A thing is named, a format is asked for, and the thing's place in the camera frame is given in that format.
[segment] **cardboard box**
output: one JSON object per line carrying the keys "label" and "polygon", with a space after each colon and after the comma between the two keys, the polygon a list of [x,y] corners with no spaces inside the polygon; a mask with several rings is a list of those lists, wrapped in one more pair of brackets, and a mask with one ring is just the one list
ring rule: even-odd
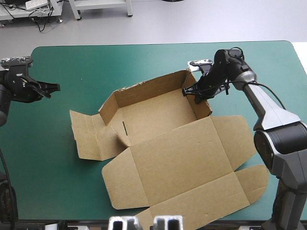
{"label": "cardboard box", "polygon": [[114,208],[149,207],[137,215],[144,229],[157,215],[182,215],[194,230],[262,196],[264,165],[235,172],[255,152],[242,116],[209,116],[131,145],[102,175]]}
{"label": "cardboard box", "polygon": [[195,104],[194,96],[181,93],[182,87],[195,82],[189,71],[182,70],[116,90],[99,114],[71,111],[79,157],[103,161],[128,146],[209,116],[206,101]]}

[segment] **green table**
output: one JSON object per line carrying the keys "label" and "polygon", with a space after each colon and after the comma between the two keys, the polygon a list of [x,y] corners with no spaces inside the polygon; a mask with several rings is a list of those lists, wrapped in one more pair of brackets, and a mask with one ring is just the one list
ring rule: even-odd
{"label": "green table", "polygon": [[[34,79],[56,82],[52,99],[12,102],[0,147],[18,196],[20,219],[107,219],[142,209],[115,210],[101,176],[109,161],[78,158],[69,110],[95,114],[112,91],[173,71],[187,61],[211,58],[217,49],[241,47],[259,82],[271,86],[286,107],[307,121],[307,77],[289,42],[240,42],[129,46],[39,47],[32,53]],[[252,128],[256,114],[242,92],[210,100],[213,115],[243,115]],[[243,167],[262,163],[256,154]],[[225,219],[269,219],[277,180],[264,196]],[[307,208],[303,214],[307,219]]]}

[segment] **cardboard box flap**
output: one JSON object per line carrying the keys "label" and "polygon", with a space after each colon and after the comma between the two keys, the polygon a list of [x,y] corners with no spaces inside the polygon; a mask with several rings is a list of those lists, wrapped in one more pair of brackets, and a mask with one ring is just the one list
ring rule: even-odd
{"label": "cardboard box flap", "polygon": [[257,152],[253,135],[243,116],[212,116],[212,121],[233,170]]}
{"label": "cardboard box flap", "polygon": [[181,88],[189,73],[187,70],[181,70],[114,91],[101,106],[99,113],[108,124],[119,108]]}
{"label": "cardboard box flap", "polygon": [[113,208],[125,209],[149,206],[130,148],[125,149],[103,167],[102,175]]}
{"label": "cardboard box flap", "polygon": [[102,170],[111,203],[120,209],[149,206],[137,215],[144,229],[157,215],[182,215],[186,230],[200,228],[249,206],[264,193],[264,165],[234,172],[255,153],[252,143],[243,117],[223,116],[206,117],[132,145]]}
{"label": "cardboard box flap", "polygon": [[90,116],[70,110],[70,115],[79,158],[103,161],[117,156],[127,147],[99,114]]}
{"label": "cardboard box flap", "polygon": [[[256,180],[253,173],[259,176]],[[150,221],[157,215],[182,215],[184,229],[198,229],[254,203],[264,193],[267,182],[266,167],[257,165],[154,205],[137,217],[143,228],[148,229]]]}
{"label": "cardboard box flap", "polygon": [[120,108],[119,111],[123,116],[119,128],[125,131],[119,137],[128,139],[131,145],[196,120],[181,89]]}
{"label": "cardboard box flap", "polygon": [[79,158],[100,160],[100,149],[91,116],[70,110],[71,127],[77,142]]}
{"label": "cardboard box flap", "polygon": [[265,192],[269,172],[265,165],[256,165],[236,172],[250,204],[255,203]]}
{"label": "cardboard box flap", "polygon": [[[229,137],[225,133],[231,137],[237,135],[238,138],[232,142],[236,149],[228,143]],[[240,144],[241,140],[253,143],[252,138],[247,138],[249,134],[251,131],[241,116],[206,117],[132,145],[130,151],[134,164],[131,167],[137,168],[138,181],[142,184],[139,186],[144,188],[148,205],[153,206],[233,172],[236,167],[233,168],[231,162],[240,165],[255,153],[250,144]],[[105,166],[106,183],[113,180],[116,167],[119,166],[112,162]],[[129,174],[129,171],[126,164],[122,172]],[[133,194],[121,192],[129,190],[127,183],[109,186],[108,189],[114,193],[111,202],[133,199],[129,197]],[[129,208],[120,202],[116,207]]]}

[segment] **cardboard slot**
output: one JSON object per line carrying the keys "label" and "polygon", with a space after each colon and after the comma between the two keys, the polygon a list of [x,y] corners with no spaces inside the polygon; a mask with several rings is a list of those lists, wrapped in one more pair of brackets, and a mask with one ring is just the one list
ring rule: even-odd
{"label": "cardboard slot", "polygon": [[124,129],[125,129],[126,136],[128,136],[128,133],[127,133],[127,130],[126,130],[126,126],[125,126],[125,122],[123,122],[123,126],[124,126]]}

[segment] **silver metal part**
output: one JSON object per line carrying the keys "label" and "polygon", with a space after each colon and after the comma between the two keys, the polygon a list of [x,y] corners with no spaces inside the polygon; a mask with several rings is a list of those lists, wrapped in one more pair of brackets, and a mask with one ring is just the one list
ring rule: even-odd
{"label": "silver metal part", "polygon": [[260,226],[240,226],[238,230],[254,230],[254,228],[259,228]]}
{"label": "silver metal part", "polygon": [[0,60],[0,66],[4,69],[8,69],[10,66],[20,65],[20,64],[29,64],[32,62],[31,56],[25,57],[10,57],[10,58],[3,58]]}
{"label": "silver metal part", "polygon": [[[246,71],[236,77],[236,81],[251,82],[257,81],[257,75],[253,71]],[[237,90],[242,91],[244,83],[233,83]]]}
{"label": "silver metal part", "polygon": [[58,17],[58,20],[57,20],[57,23],[63,23],[64,22],[64,20],[63,19],[61,19],[60,17]]}
{"label": "silver metal part", "polygon": [[246,85],[244,93],[258,115],[254,130],[267,130],[301,120],[297,115],[279,107],[258,85]]}
{"label": "silver metal part", "polygon": [[111,217],[108,230],[142,230],[139,219],[135,216]]}
{"label": "silver metal part", "polygon": [[194,62],[195,64],[200,65],[212,65],[213,61],[209,59],[203,59],[203,60],[197,60],[197,61],[188,61],[188,71],[190,72],[197,72],[200,71],[200,68],[198,66],[191,65],[191,62]]}
{"label": "silver metal part", "polygon": [[183,230],[182,216],[156,216],[153,221],[154,230]]}

